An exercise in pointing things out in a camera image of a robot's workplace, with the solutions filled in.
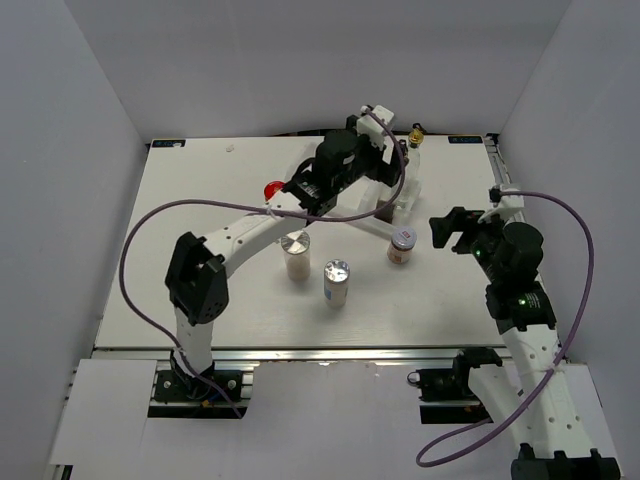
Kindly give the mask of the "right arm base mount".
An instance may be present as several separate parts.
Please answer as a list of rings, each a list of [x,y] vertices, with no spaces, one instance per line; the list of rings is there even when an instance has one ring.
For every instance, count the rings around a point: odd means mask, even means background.
[[[469,387],[470,372],[485,365],[503,367],[498,353],[488,347],[461,349],[447,368],[426,368],[410,372],[407,383],[420,392],[420,421],[423,425],[471,425],[492,419]]]

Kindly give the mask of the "silver lid labelled shaker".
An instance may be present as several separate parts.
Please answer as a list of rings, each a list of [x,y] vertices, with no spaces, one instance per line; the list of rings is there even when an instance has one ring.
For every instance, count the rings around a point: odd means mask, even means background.
[[[324,267],[324,296],[326,303],[332,308],[345,305],[350,280],[350,267],[341,259],[333,259]]]

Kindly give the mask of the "red lid chili jar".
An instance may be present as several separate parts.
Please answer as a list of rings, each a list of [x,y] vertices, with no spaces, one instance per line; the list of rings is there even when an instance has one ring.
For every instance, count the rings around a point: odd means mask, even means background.
[[[285,183],[283,181],[271,181],[263,189],[265,201],[271,200],[276,193],[282,190]]]

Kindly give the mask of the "small white lid jar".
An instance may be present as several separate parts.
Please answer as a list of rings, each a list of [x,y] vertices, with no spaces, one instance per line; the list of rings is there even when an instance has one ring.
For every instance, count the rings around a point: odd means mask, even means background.
[[[417,242],[417,233],[412,227],[397,227],[391,235],[387,257],[394,264],[407,263]]]

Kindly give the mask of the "silver lid white shaker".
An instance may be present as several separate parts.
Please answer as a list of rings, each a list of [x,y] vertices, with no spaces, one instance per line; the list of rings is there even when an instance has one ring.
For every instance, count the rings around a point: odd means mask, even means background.
[[[296,282],[307,280],[311,273],[309,234],[305,230],[290,232],[280,239],[280,246],[288,277]]]

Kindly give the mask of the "clear glass bottle gold cap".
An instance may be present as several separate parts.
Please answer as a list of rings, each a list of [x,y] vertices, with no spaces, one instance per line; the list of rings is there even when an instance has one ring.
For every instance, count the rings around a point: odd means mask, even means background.
[[[409,214],[415,201],[421,192],[421,181],[419,179],[420,169],[420,146],[424,141],[426,130],[420,123],[414,123],[407,138],[407,165],[405,169],[405,181],[400,194],[395,200],[395,214]]]

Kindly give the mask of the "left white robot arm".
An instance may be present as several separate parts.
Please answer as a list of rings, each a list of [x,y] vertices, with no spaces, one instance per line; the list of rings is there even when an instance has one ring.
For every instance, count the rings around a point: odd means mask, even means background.
[[[177,387],[188,398],[204,399],[213,389],[213,323],[229,304],[228,280],[235,271],[285,234],[326,218],[339,194],[360,178],[397,185],[404,152],[397,149],[384,158],[385,136],[394,120],[394,113],[381,105],[363,107],[345,128],[327,133],[314,155],[264,206],[213,233],[197,237],[187,232],[177,240],[165,277],[179,342],[170,364]]]

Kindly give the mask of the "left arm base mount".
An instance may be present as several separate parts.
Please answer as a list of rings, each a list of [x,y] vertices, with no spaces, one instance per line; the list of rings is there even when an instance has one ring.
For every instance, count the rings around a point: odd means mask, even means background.
[[[244,417],[249,406],[252,374],[223,368],[205,372],[217,388],[198,378],[182,379],[169,364],[156,368],[147,416],[157,419],[230,419]]]

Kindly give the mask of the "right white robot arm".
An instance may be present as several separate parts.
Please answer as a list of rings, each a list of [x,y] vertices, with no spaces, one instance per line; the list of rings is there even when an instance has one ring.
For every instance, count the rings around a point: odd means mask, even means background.
[[[533,226],[481,210],[453,208],[429,220],[434,248],[460,237],[452,250],[469,254],[487,276],[486,305],[511,354],[521,388],[488,348],[467,349],[454,361],[453,390],[478,399],[517,456],[514,479],[618,479],[612,456],[587,434],[560,361],[561,342],[550,300],[537,279],[543,237]]]

